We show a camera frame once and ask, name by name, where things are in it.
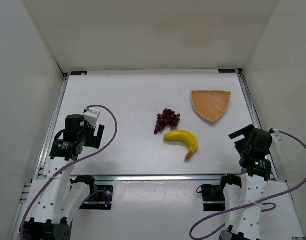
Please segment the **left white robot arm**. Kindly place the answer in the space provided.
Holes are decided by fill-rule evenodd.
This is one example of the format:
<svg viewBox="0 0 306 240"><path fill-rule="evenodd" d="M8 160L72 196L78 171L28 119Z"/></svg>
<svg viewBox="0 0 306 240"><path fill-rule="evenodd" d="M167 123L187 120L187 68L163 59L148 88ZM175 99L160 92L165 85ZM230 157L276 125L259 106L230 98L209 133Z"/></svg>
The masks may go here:
<svg viewBox="0 0 306 240"><path fill-rule="evenodd" d="M100 111L86 108L83 114L71 114L64 129L54 137L46 182L24 213L19 231L22 240L68 240L71 223L87 198L99 191L90 175L71 179L75 165L81 162L83 148L100 148L103 125L97 125Z"/></svg>

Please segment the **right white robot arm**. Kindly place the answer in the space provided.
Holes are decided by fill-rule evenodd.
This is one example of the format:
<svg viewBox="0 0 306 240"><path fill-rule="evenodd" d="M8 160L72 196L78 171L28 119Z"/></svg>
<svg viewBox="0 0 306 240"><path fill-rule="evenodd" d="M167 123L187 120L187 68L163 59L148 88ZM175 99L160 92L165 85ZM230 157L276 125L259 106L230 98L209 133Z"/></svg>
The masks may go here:
<svg viewBox="0 0 306 240"><path fill-rule="evenodd" d="M265 158L272 143L271 135L248 125L229 135L230 139L242 137L235 142L241 167L240 175L226 174L221 177L220 190L224 195L224 230L221 240L259 240L261 205L271 173L271 163Z"/></svg>

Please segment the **fake yellow banana bunch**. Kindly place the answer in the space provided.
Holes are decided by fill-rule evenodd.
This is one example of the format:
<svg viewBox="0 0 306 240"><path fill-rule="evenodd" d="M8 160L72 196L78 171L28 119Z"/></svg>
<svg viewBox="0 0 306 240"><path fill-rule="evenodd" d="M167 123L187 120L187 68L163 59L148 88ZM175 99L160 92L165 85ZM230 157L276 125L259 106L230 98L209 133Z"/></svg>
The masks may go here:
<svg viewBox="0 0 306 240"><path fill-rule="evenodd" d="M185 130L174 130L164 134L163 140L171 142L183 142L189 150L185 155L185 160L188 160L198 148L198 141L194 135Z"/></svg>

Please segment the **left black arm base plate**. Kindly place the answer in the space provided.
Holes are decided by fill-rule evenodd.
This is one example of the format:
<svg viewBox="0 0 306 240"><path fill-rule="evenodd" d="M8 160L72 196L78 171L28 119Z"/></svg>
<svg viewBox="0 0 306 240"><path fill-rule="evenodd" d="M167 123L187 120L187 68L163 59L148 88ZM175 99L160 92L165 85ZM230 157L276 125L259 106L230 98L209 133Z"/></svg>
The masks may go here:
<svg viewBox="0 0 306 240"><path fill-rule="evenodd" d="M80 206L80 210L111 210L113 199L113 182L97 181L97 193Z"/></svg>

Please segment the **fake red grape bunch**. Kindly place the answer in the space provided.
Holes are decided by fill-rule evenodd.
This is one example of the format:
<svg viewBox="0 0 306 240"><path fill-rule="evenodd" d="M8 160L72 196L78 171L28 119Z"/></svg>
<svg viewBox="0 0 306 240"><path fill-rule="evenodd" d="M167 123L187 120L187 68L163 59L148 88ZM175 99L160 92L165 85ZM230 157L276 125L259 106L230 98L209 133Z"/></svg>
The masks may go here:
<svg viewBox="0 0 306 240"><path fill-rule="evenodd" d="M177 128L181 115L175 113L174 110L170 108L165 108L162 113L157 114L156 124L153 133L156 135L158 132L162 131L165 127L171 129Z"/></svg>

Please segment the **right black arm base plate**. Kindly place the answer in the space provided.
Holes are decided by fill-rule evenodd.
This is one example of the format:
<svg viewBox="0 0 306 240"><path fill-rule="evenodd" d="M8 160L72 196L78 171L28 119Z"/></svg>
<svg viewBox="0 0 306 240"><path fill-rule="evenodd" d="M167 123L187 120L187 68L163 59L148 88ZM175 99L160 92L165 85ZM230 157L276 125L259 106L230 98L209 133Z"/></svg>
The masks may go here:
<svg viewBox="0 0 306 240"><path fill-rule="evenodd" d="M202 196L204 212L220 212L225 210L225 198L219 185L200 185L197 187L196 193Z"/></svg>

